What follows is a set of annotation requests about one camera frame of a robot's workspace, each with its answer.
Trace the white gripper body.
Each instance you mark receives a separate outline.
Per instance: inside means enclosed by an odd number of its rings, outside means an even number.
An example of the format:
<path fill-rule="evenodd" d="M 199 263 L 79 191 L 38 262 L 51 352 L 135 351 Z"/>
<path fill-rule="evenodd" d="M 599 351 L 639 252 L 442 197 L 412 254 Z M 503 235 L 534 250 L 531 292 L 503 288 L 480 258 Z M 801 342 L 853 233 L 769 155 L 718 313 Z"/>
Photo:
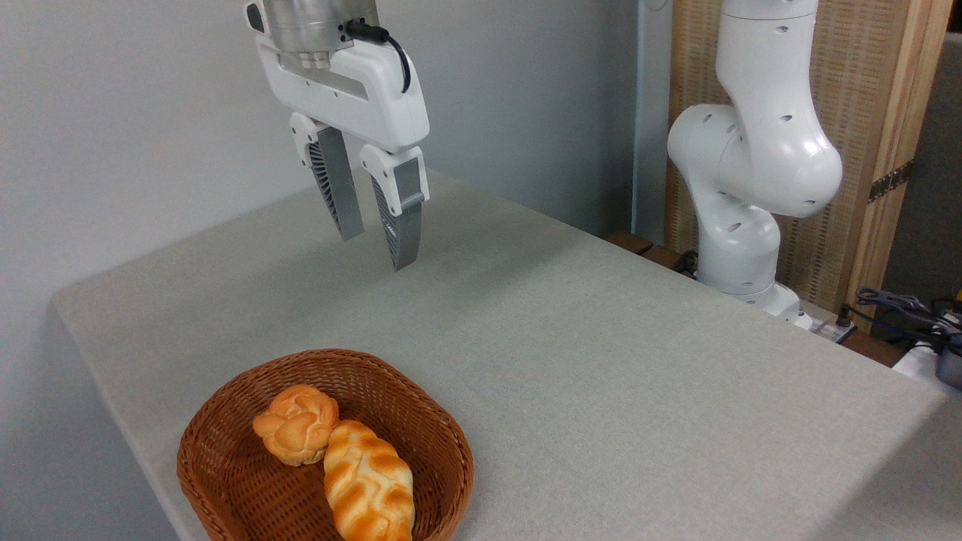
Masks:
<path fill-rule="evenodd" d="M 264 35 L 257 50 L 279 102 L 365 143 L 392 153 L 408 150 L 430 132 L 418 74 L 402 92 L 404 77 L 395 49 L 370 42 L 329 55 L 327 68 L 306 68 Z"/>

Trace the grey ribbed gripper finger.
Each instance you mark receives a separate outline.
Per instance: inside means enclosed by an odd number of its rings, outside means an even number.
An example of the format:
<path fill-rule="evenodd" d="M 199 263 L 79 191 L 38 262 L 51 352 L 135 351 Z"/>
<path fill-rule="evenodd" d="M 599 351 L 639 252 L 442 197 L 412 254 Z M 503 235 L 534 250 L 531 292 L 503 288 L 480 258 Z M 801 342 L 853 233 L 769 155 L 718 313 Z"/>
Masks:
<path fill-rule="evenodd" d="M 289 119 L 304 167 L 312 172 L 334 226 L 346 242 L 364 232 L 343 133 L 302 113 Z"/>
<path fill-rule="evenodd" d="M 422 150 L 391 154 L 365 144 L 360 157 L 371 176 L 392 266 L 399 271 L 418 257 L 422 203 L 430 199 Z"/>

